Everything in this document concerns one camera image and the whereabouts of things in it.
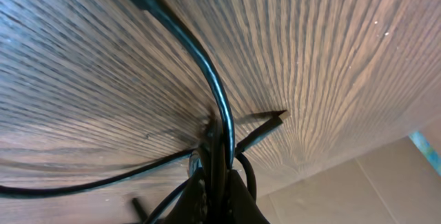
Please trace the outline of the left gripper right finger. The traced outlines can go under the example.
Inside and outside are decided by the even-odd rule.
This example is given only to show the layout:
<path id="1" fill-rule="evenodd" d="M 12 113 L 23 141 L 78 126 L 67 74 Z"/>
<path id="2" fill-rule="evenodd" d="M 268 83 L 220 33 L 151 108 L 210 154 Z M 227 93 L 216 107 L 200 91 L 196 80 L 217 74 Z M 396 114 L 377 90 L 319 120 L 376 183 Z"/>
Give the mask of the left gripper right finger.
<path id="1" fill-rule="evenodd" d="M 269 224 L 236 170 L 229 172 L 228 188 L 229 204 L 226 223 Z"/>

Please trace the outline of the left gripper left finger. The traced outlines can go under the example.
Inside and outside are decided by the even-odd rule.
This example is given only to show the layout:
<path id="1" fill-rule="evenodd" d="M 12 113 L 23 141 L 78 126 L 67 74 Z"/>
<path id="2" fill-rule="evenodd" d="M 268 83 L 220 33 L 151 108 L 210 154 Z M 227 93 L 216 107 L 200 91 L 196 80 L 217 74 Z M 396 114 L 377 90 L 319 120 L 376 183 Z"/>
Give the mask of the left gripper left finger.
<path id="1" fill-rule="evenodd" d="M 207 218 L 207 189 L 205 173 L 198 168 L 189 179 L 178 202 L 164 220 L 164 224 L 199 224 Z"/>

